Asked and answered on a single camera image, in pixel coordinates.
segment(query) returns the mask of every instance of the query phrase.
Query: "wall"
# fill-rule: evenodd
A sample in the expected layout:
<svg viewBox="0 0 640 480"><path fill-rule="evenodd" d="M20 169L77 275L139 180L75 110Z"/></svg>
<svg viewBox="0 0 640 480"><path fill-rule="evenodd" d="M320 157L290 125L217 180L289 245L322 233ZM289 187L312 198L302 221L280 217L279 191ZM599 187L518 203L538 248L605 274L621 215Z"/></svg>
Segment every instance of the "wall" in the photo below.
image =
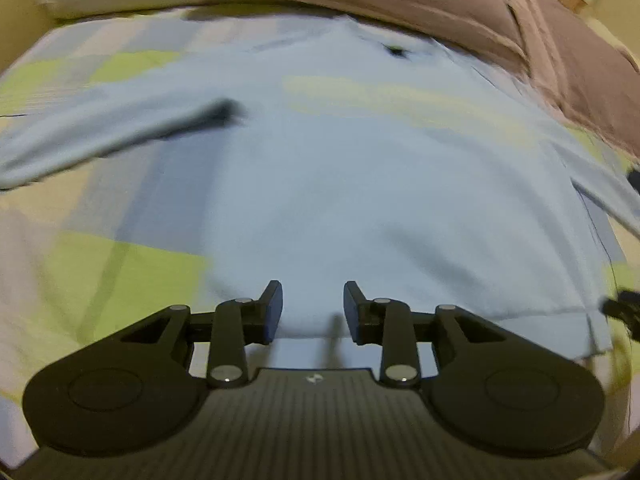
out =
<svg viewBox="0 0 640 480"><path fill-rule="evenodd" d="M0 0L0 72L53 23L36 0Z"/></svg>
<svg viewBox="0 0 640 480"><path fill-rule="evenodd" d="M633 53L640 54L640 0L601 0L595 17Z"/></svg>

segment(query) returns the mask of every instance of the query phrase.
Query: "plaid bedspread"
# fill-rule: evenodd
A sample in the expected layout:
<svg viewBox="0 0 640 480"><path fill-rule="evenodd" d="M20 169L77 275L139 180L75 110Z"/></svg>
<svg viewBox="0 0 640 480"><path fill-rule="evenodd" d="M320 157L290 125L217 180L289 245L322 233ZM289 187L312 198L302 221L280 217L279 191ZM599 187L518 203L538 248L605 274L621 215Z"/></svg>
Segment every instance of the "plaid bedspread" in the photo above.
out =
<svg viewBox="0 0 640 480"><path fill-rule="evenodd" d="M308 30L321 19L277 6L220 5L57 28L0 77L0 134L92 84L131 78L215 44ZM631 164L589 132L572 131L614 171ZM198 288L206 262L189 239L198 232L193 222L204 197L176 190L168 202L156 193L157 186L197 179L207 155L194 152L185 168L167 149L151 142L110 157L108 165L98 158L0 196L2 396L19 402L44 365L162 306L209 306ZM611 293L639 288L640 242L595 204L587 206L609 255ZM172 242L166 234L176 222L186 222L184 239ZM614 349L586 362L607 393L597 446L604 451L640 423L640 346L622 325L610 326Z"/></svg>

